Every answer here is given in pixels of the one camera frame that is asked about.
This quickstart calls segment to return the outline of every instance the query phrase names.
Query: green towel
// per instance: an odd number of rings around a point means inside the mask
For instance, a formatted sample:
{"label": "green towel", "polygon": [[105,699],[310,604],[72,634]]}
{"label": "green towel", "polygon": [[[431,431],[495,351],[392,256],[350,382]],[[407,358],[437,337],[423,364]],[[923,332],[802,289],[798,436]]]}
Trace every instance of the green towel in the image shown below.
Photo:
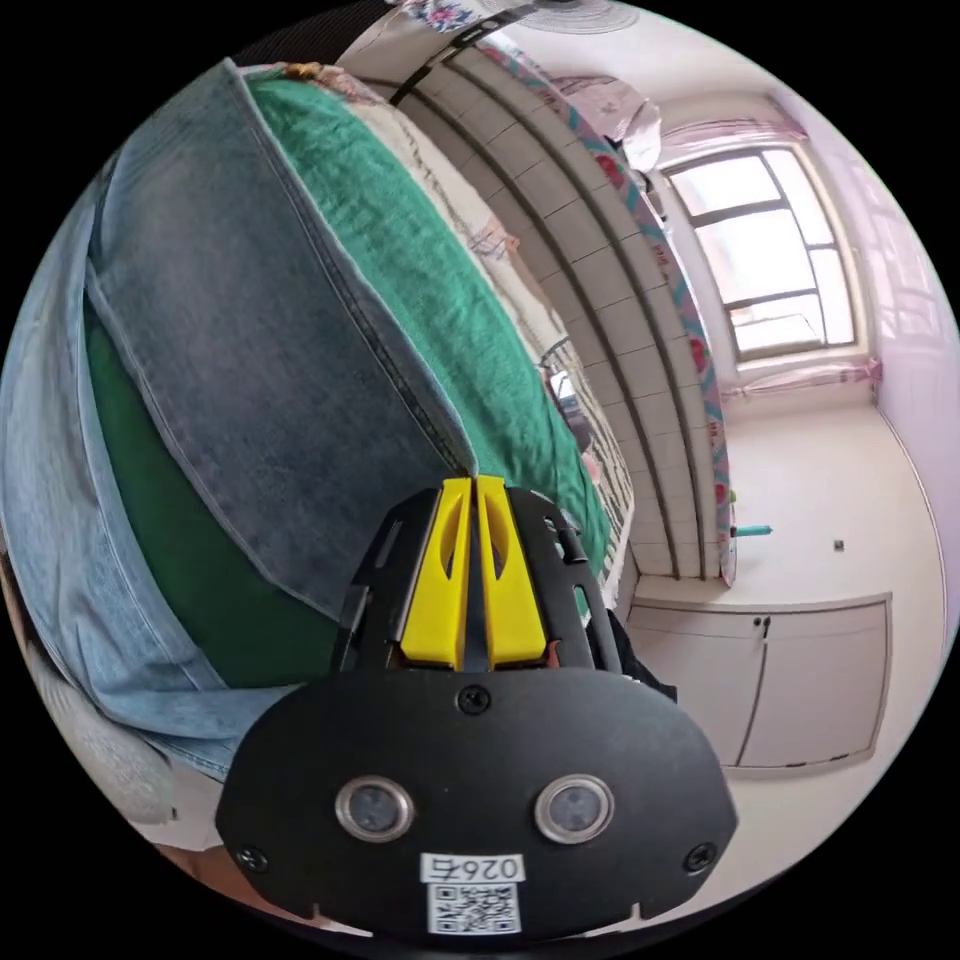
{"label": "green towel", "polygon": [[[257,78],[251,89],[341,244],[459,410],[481,471],[565,507],[583,525],[598,572],[609,525],[576,444],[459,241],[336,99],[285,80]],[[268,583],[219,526],[89,314],[87,352],[124,507],[159,589],[191,638],[230,687],[280,686],[326,673],[335,623]]]}
{"label": "green towel", "polygon": [[599,573],[610,524],[576,441],[506,311],[430,198],[337,94],[274,72],[247,82],[340,244],[460,414],[480,472],[572,514]]}

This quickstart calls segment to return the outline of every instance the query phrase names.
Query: silver lens ring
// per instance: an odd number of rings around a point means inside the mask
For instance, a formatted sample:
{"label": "silver lens ring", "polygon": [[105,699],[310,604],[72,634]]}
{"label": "silver lens ring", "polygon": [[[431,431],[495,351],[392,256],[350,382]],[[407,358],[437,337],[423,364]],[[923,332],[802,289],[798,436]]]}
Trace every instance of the silver lens ring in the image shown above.
{"label": "silver lens ring", "polygon": [[533,810],[540,832],[555,843],[586,843],[613,819],[613,793],[596,777],[574,774],[545,787]]}
{"label": "silver lens ring", "polygon": [[367,843],[388,843],[413,823],[413,801],[386,777],[357,777],[344,784],[334,801],[340,826]]}

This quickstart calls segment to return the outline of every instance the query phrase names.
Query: window frame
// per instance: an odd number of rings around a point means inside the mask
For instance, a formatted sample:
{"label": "window frame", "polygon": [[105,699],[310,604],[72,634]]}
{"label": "window frame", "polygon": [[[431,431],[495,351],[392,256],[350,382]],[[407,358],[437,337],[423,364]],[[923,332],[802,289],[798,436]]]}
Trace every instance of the window frame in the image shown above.
{"label": "window frame", "polygon": [[[788,153],[792,154],[796,162],[799,164],[800,169],[803,171],[803,175],[807,178],[807,182],[810,184],[810,188],[813,190],[814,196],[817,198],[817,201],[820,204],[820,209],[823,212],[823,216],[827,222],[827,225],[830,228],[830,232],[833,235],[833,240],[830,243],[807,243],[804,239],[803,231],[800,229],[800,221],[797,218],[793,207],[790,205],[789,200],[787,199],[786,192],[783,189],[783,185],[780,183],[779,178],[773,170],[773,167],[764,156],[767,151],[770,150],[785,150]],[[777,189],[779,194],[778,199],[776,200],[765,200],[757,203],[748,203],[741,204],[737,207],[728,207],[725,210],[714,211],[712,213],[705,213],[700,215],[694,215],[690,212],[687,207],[686,201],[683,198],[683,194],[678,189],[677,185],[674,183],[673,178],[679,173],[684,173],[688,170],[695,170],[700,167],[710,166],[714,163],[720,163],[724,160],[736,160],[746,157],[755,157],[758,159],[764,166],[764,169],[767,172],[767,175],[770,177],[774,186]],[[857,312],[857,303],[854,298],[854,278],[851,276],[850,267],[848,259],[846,256],[846,245],[843,239],[843,231],[839,228],[839,224],[836,223],[836,220],[832,214],[832,208],[830,204],[825,202],[823,196],[823,190],[817,180],[810,175],[810,171],[807,168],[807,164],[804,163],[803,157],[800,155],[800,150],[797,148],[796,144],[793,143],[779,143],[779,142],[770,142],[765,144],[757,144],[750,147],[742,148],[729,148],[729,149],[720,149],[710,152],[703,152],[697,154],[695,157],[691,157],[689,160],[681,160],[676,163],[670,163],[661,169],[660,174],[664,177],[667,183],[670,186],[671,192],[676,197],[678,204],[680,205],[681,210],[686,217],[687,223],[693,230],[693,234],[696,237],[697,244],[700,246],[700,250],[703,253],[704,261],[706,262],[710,279],[714,284],[714,288],[717,293],[717,298],[720,303],[723,305],[724,320],[726,322],[726,331],[727,336],[730,340],[731,347],[733,349],[734,362],[738,369],[743,366],[754,363],[762,362],[769,360],[776,360],[783,358],[784,360],[789,360],[791,358],[799,357],[802,354],[822,354],[827,351],[836,350],[836,349],[848,349],[851,347],[856,347],[860,343],[861,332],[858,324],[858,312]],[[720,286],[717,282],[717,278],[714,275],[713,268],[710,265],[710,259],[707,257],[706,250],[703,246],[703,243],[700,240],[700,235],[697,232],[700,227],[710,226],[715,223],[722,223],[726,220],[734,220],[739,217],[750,216],[751,214],[757,213],[769,213],[773,211],[786,210],[789,212],[793,218],[793,222],[796,224],[797,233],[800,237],[800,241],[803,244],[804,250],[807,254],[807,261],[810,266],[810,273],[814,278],[814,286],[812,288],[804,290],[784,290],[776,294],[769,294],[762,297],[752,297],[745,300],[737,300],[731,303],[727,303],[723,299],[723,295],[720,293]],[[816,250],[833,250],[839,259],[840,269],[843,275],[844,288],[847,294],[847,303],[850,310],[850,317],[852,320],[852,335],[851,339],[844,340],[837,343],[817,343],[816,345],[811,345],[807,343],[798,343],[798,344],[785,344],[773,347],[766,347],[757,350],[742,350],[740,348],[739,340],[737,339],[737,328],[733,323],[732,313],[734,310],[742,310],[749,308],[751,306],[759,305],[762,303],[769,303],[775,300],[782,300],[789,297],[799,297],[799,296],[815,296],[820,303],[821,316],[824,316],[823,313],[823,300],[820,295],[820,289],[816,285],[816,271],[813,266],[813,258],[811,253]]]}

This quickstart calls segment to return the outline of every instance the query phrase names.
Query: pink curtain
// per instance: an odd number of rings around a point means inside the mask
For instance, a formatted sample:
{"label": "pink curtain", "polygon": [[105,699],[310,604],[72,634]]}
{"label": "pink curtain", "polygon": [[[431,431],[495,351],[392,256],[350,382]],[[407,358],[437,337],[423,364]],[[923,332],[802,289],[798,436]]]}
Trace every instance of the pink curtain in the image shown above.
{"label": "pink curtain", "polygon": [[824,363],[801,370],[789,370],[762,377],[745,387],[727,387],[720,391],[723,399],[731,397],[765,397],[776,393],[793,393],[841,383],[863,383],[870,380],[879,383],[883,377],[883,364],[871,357],[860,363]]}
{"label": "pink curtain", "polygon": [[795,120],[743,115],[725,120],[701,120],[682,124],[661,134],[660,165],[677,163],[694,156],[739,147],[771,143],[803,143],[807,133]]}

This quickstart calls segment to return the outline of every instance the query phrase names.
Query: pink wall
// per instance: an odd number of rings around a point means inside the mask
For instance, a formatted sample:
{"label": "pink wall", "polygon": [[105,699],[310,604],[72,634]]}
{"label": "pink wall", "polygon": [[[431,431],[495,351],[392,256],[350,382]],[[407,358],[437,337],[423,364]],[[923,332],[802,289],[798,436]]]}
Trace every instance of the pink wall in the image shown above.
{"label": "pink wall", "polygon": [[920,478],[943,555],[946,644],[960,622],[960,335],[937,273],[893,196],[859,153],[806,101],[778,94],[810,135],[866,282],[878,404]]}

